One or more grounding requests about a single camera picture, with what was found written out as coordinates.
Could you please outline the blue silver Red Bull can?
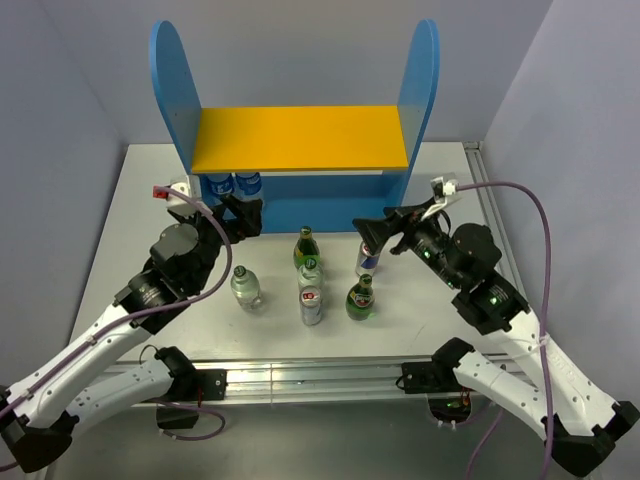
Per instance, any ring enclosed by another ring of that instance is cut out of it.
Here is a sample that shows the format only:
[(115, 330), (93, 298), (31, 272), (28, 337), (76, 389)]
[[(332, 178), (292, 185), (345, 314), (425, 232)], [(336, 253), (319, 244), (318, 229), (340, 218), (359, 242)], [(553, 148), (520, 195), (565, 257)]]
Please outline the blue silver Red Bull can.
[(379, 254), (370, 251), (364, 241), (360, 243), (355, 266), (355, 273), (358, 277), (368, 274), (373, 276), (379, 263)]

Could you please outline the clear bottle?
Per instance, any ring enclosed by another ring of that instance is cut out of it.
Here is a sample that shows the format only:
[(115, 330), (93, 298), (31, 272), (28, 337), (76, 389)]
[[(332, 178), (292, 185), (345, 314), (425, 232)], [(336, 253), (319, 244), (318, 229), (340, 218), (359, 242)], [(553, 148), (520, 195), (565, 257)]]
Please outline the clear bottle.
[(308, 287), (323, 288), (324, 270), (316, 258), (308, 257), (299, 267), (297, 282), (300, 291)]
[(230, 282), (233, 295), (245, 310), (254, 310), (262, 305), (262, 294), (259, 280), (255, 273), (243, 265), (237, 265), (233, 270)]

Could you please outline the tall green glass bottle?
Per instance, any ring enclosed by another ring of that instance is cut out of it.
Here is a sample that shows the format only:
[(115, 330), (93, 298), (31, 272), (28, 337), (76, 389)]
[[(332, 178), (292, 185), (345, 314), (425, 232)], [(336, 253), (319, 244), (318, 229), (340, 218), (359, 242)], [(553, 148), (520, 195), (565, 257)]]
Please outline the tall green glass bottle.
[(299, 238), (293, 250), (293, 262), (296, 269), (299, 269), (308, 259), (320, 260), (320, 249), (313, 238), (313, 231), (309, 226), (302, 226), (299, 231)]

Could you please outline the green Perrier glass bottle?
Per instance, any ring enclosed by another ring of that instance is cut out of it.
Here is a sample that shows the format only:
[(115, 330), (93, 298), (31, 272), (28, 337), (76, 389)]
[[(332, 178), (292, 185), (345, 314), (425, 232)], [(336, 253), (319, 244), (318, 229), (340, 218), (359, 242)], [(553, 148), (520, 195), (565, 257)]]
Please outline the green Perrier glass bottle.
[(363, 321), (369, 318), (373, 312), (375, 302), (374, 291), (372, 288), (372, 276), (363, 274), (359, 277), (358, 282), (349, 290), (345, 308), (347, 315), (356, 321)]

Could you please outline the silver can red tab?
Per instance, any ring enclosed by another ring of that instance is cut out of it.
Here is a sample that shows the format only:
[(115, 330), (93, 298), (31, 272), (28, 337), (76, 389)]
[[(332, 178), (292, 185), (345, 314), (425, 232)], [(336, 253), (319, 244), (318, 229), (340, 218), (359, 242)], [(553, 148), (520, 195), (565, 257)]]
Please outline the silver can red tab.
[(318, 324), (322, 319), (321, 291), (314, 286), (308, 286), (299, 296), (301, 320), (306, 326)]

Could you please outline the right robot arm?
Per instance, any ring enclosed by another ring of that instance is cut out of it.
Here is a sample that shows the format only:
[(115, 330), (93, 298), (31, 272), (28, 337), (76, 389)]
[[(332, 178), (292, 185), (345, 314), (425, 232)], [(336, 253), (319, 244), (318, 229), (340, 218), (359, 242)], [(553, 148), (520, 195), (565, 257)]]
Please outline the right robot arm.
[(541, 335), (535, 311), (495, 268), (502, 253), (487, 226), (464, 223), (447, 233), (426, 205), (387, 207), (384, 214), (353, 222), (369, 250), (378, 253), (399, 235), (391, 254), (413, 252), (456, 291), (452, 304), (461, 318), (527, 377), (517, 378), (454, 337), (433, 354), (426, 373), (404, 370), (406, 391), (436, 383), (479, 392), (531, 428), (564, 470), (588, 476), (638, 421), (638, 409), (602, 391), (553, 339)]

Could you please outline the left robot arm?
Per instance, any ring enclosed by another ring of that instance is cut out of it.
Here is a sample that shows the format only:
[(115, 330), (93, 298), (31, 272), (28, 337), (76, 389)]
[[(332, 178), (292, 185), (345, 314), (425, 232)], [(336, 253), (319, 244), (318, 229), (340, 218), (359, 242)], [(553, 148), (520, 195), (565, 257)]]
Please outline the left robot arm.
[(180, 199), (190, 213), (170, 214), (143, 270), (116, 294), (87, 331), (24, 379), (1, 391), (1, 437), (25, 473), (59, 459), (86, 430), (128, 407), (155, 401), (177, 408), (197, 391), (192, 361), (176, 347), (159, 349), (131, 370), (100, 381), (122, 355), (146, 342), (192, 304), (224, 284), (206, 285), (221, 251), (262, 230), (262, 203), (224, 196), (208, 208), (168, 187), (158, 197)]

